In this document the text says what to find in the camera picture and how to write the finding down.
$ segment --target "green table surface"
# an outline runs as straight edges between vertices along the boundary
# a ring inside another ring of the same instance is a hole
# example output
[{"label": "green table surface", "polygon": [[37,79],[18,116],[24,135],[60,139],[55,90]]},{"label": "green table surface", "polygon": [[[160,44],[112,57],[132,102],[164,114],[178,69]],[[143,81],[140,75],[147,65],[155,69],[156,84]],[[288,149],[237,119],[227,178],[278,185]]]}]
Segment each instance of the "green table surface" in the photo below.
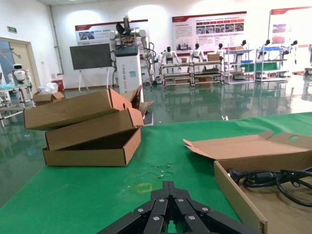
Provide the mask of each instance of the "green table surface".
[{"label": "green table surface", "polygon": [[148,201],[150,191],[166,180],[239,220],[215,181],[213,160],[190,152],[182,140],[266,130],[312,135],[311,120],[312,113],[302,113],[143,127],[142,142],[127,167],[42,169],[0,209],[0,233],[94,234]]},{"label": "green table surface", "polygon": [[[245,72],[254,72],[254,63],[248,63],[248,64],[242,64],[240,67],[245,68]],[[272,71],[272,70],[277,70],[277,62],[266,62],[263,64],[263,71]],[[262,63],[257,62],[256,63],[256,71],[261,72],[262,70]]]}]

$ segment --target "door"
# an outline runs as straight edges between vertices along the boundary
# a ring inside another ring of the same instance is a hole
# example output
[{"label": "door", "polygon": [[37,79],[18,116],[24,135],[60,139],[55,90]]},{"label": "door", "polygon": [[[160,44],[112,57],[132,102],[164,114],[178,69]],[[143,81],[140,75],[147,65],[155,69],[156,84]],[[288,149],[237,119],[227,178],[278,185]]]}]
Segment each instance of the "door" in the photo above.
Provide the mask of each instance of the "door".
[{"label": "door", "polygon": [[15,54],[19,55],[19,56],[17,56],[15,54],[13,54],[13,58],[14,58],[15,63],[21,64],[25,71],[26,70],[30,71],[31,81],[32,81],[32,85],[33,85],[32,94],[34,94],[37,91],[37,86],[36,86],[36,82],[35,82],[33,68],[31,66],[27,46],[26,46],[26,44],[15,43],[15,42],[10,42],[10,46],[11,46],[11,49],[13,49],[13,52]]},{"label": "door", "polygon": [[8,74],[13,71],[13,64],[15,63],[10,50],[10,44],[7,41],[0,40],[0,66],[2,68],[2,79],[5,83],[9,83]]}]

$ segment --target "black robotic gripper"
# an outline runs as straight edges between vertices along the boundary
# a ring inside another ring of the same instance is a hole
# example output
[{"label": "black robotic gripper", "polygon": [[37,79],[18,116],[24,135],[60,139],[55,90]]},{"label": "black robotic gripper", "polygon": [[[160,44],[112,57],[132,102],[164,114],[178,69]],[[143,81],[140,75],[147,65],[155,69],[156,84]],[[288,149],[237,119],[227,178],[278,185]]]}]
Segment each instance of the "black robotic gripper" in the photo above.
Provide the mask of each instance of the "black robotic gripper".
[{"label": "black robotic gripper", "polygon": [[261,234],[253,228],[191,199],[173,181],[152,191],[151,200],[129,212],[97,234],[167,234],[173,221],[177,233]]}]

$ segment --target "reflective floor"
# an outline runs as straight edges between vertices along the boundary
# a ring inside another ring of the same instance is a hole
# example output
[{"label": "reflective floor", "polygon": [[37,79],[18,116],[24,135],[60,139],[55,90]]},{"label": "reflective floor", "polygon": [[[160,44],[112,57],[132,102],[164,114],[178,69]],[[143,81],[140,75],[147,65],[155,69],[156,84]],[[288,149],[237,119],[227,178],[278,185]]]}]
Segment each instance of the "reflective floor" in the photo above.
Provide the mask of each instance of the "reflective floor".
[{"label": "reflective floor", "polygon": [[[155,125],[312,112],[308,82],[311,77],[296,76],[288,83],[214,84],[192,90],[185,85],[157,86],[144,89],[144,100],[155,101]],[[78,91],[66,92],[67,98],[77,95]],[[44,147],[44,132],[25,130],[22,115],[0,127],[0,206],[44,167]]]}]

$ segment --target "display board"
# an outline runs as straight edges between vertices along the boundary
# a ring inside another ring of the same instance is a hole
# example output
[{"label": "display board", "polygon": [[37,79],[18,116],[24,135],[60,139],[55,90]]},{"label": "display board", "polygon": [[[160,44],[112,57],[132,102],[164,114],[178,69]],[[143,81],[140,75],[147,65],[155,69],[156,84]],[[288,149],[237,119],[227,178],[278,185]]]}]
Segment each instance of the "display board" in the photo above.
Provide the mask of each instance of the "display board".
[{"label": "display board", "polygon": [[111,67],[109,44],[70,47],[74,70]]},{"label": "display board", "polygon": [[270,13],[269,38],[273,45],[289,45],[294,40],[299,47],[312,43],[311,21],[312,6],[274,9]]},{"label": "display board", "polygon": [[[99,43],[109,43],[108,33],[110,31],[116,31],[116,24],[118,22],[97,23],[88,25],[76,26],[76,38],[78,45],[89,45]],[[145,29],[147,37],[149,38],[148,20],[134,20],[130,22],[132,29]]]},{"label": "display board", "polygon": [[241,44],[247,12],[172,17],[174,46],[178,54],[189,53],[199,43],[204,52]]}]

